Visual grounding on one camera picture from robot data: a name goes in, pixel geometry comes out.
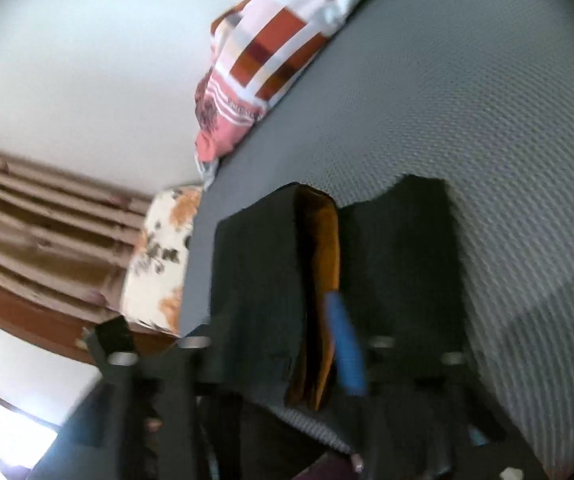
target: plaid blanket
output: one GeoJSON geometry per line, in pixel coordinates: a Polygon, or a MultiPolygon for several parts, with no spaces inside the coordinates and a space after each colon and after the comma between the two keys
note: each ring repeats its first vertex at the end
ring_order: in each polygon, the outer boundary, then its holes
{"type": "Polygon", "coordinates": [[[195,94],[203,171],[285,95],[359,1],[244,0],[212,23],[212,66],[195,94]]]}

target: pillow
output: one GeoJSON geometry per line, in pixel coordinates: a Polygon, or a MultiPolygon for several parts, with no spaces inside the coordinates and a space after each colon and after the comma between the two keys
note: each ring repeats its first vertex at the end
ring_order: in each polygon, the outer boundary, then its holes
{"type": "Polygon", "coordinates": [[[151,203],[122,291],[120,312],[127,320],[177,335],[202,193],[201,187],[183,186],[160,192],[151,203]]]}

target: wall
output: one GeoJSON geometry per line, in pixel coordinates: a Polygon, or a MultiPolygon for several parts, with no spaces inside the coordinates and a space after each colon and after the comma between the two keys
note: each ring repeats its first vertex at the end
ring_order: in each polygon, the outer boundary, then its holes
{"type": "Polygon", "coordinates": [[[62,357],[0,330],[0,398],[61,424],[99,376],[92,365],[62,357]]]}
{"type": "Polygon", "coordinates": [[[209,23],[239,0],[0,0],[0,150],[153,193],[195,182],[209,23]]]}

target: curtain fold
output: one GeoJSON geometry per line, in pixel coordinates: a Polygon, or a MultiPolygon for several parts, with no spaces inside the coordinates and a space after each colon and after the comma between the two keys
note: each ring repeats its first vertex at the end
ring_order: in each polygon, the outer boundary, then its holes
{"type": "Polygon", "coordinates": [[[68,316],[110,319],[150,202],[0,153],[0,287],[68,316]]]}

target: textured mattress surface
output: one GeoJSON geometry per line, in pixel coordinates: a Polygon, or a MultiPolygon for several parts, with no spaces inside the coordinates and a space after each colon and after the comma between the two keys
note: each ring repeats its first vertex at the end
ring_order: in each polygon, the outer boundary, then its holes
{"type": "Polygon", "coordinates": [[[222,164],[181,327],[208,314],[217,223],[292,181],[344,206],[444,178],[470,336],[554,478],[574,468],[574,0],[369,0],[222,164]]]}

